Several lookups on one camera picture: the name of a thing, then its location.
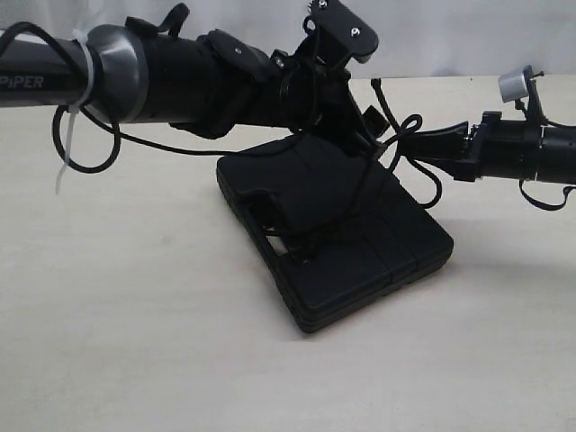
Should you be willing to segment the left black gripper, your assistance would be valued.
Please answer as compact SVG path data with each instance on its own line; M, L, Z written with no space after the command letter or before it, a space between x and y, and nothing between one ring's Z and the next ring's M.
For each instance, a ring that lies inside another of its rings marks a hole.
M335 64L328 36L307 16L306 36L293 53L276 49L272 63L278 70L274 85L275 127L317 136L352 156L370 158L377 149L363 113L351 94L348 62Z

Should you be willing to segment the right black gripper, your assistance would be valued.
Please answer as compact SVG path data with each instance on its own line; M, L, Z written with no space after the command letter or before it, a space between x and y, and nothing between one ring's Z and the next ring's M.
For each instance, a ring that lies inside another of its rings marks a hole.
M465 182L482 177L534 180L539 147L539 124L506 120L502 112L484 112L470 135L469 122L463 121L418 131L400 141L400 153L407 158L458 159L452 178Z

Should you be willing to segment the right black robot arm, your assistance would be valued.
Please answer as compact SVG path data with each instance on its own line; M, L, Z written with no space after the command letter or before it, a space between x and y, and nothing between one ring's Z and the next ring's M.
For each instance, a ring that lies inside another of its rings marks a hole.
M400 151L457 181L496 177L575 184L574 129L506 120L501 112L484 112L473 126L464 121L411 134L401 142Z

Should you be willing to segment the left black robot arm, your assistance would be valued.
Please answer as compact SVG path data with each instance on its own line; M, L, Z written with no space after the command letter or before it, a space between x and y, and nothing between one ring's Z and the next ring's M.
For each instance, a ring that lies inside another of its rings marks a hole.
M374 152L389 124L357 106L347 64L366 62L379 39L347 6L310 2L292 53L265 53L220 29L183 38L189 13L177 4L161 23L129 17L70 40L15 23L1 32L1 104L77 107L113 128L167 123L207 140L237 125L283 128Z

